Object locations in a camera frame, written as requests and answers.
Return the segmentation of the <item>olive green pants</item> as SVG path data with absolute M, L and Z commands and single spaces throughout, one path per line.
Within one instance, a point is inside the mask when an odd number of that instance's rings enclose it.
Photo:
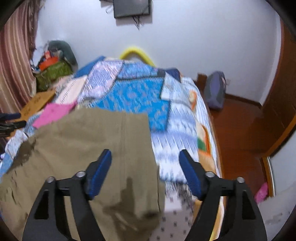
M 82 108 L 39 128 L 23 142 L 1 179 L 1 214 L 21 238 L 45 180 L 70 178 L 98 159 L 112 163 L 99 194 L 90 202 L 106 240 L 148 240 L 165 206 L 165 186 L 152 150 L 146 114 Z

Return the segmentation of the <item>wooden lap table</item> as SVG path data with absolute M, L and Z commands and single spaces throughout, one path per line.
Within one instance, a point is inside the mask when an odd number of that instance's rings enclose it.
M 21 117 L 16 120 L 9 120 L 9 121 L 1 121 L 1 123 L 13 123 L 16 121 L 28 121 L 29 118 L 36 114 L 38 111 L 43 109 L 45 105 L 50 102 L 53 97 L 56 95 L 55 89 L 38 92 L 33 98 L 29 100 L 29 102 L 19 111 L 14 113 L 20 113 Z M 4 138 L 11 138 L 15 134 L 16 130 L 11 133 L 9 137 Z

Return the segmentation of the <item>striped brown curtain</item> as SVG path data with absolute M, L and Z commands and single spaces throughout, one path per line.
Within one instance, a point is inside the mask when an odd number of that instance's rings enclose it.
M 36 93 L 30 61 L 41 1 L 24 1 L 1 29 L 1 113 L 21 110 Z

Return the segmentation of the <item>pink folded garment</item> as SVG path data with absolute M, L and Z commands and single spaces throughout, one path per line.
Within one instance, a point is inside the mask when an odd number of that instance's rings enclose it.
M 47 104 L 41 115 L 34 121 L 32 126 L 34 128 L 40 128 L 42 126 L 46 126 L 55 121 L 58 121 L 62 117 L 69 114 L 75 108 L 76 104 L 76 101 L 69 104 Z

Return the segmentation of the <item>green storage bag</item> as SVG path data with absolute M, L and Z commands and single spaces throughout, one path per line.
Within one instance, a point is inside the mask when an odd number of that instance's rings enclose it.
M 60 61 L 34 74 L 36 77 L 37 92 L 47 91 L 58 78 L 71 75 L 72 73 L 73 71 L 70 65 L 65 61 Z

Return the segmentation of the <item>patchwork blue bedspread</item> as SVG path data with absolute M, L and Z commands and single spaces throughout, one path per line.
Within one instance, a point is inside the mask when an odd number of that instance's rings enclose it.
M 99 57 L 79 69 L 60 87 L 56 103 L 66 103 L 74 85 L 84 80 L 77 100 L 79 107 L 146 114 L 152 149 L 160 176 L 166 182 L 166 207 L 151 240 L 184 240 L 200 207 L 189 193 L 177 163 L 178 151 L 187 149 L 193 158 L 218 171 L 218 154 L 209 115 L 191 78 L 178 69 L 160 69 L 142 62 L 121 61 L 121 70 L 111 80 L 103 68 L 114 60 Z

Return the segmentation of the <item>orange red box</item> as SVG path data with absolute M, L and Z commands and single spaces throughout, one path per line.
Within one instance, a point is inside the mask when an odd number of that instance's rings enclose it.
M 59 61 L 59 58 L 57 56 L 54 56 L 50 51 L 46 51 L 44 53 L 44 56 L 41 58 L 38 67 L 41 71 L 44 71 L 51 65 L 57 63 Z

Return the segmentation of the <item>wooden sliding wardrobe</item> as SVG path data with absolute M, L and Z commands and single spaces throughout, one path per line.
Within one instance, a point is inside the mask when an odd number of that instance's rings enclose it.
M 261 142 L 260 157 L 267 182 L 267 195 L 275 195 L 275 176 L 271 171 L 271 156 L 295 130 L 295 36 L 280 20 L 280 56 L 275 76 L 263 103 L 262 124 L 267 133 Z

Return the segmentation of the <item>blue grey backpack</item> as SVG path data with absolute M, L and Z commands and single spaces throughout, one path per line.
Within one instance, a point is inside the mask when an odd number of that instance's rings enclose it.
M 209 108 L 221 110 L 224 106 L 226 79 L 224 73 L 215 71 L 205 82 L 204 99 Z

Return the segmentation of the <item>yellow curved bed footboard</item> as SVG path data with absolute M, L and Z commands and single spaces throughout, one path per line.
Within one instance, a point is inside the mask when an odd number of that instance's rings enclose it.
M 132 46 L 126 48 L 119 56 L 119 59 L 127 60 L 130 56 L 137 56 L 143 63 L 155 67 L 155 64 L 153 63 L 151 58 L 138 47 Z

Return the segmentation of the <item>small black wall monitor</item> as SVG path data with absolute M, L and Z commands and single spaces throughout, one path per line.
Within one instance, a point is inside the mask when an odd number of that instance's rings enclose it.
M 148 16 L 151 12 L 150 0 L 113 0 L 116 19 L 130 16 Z

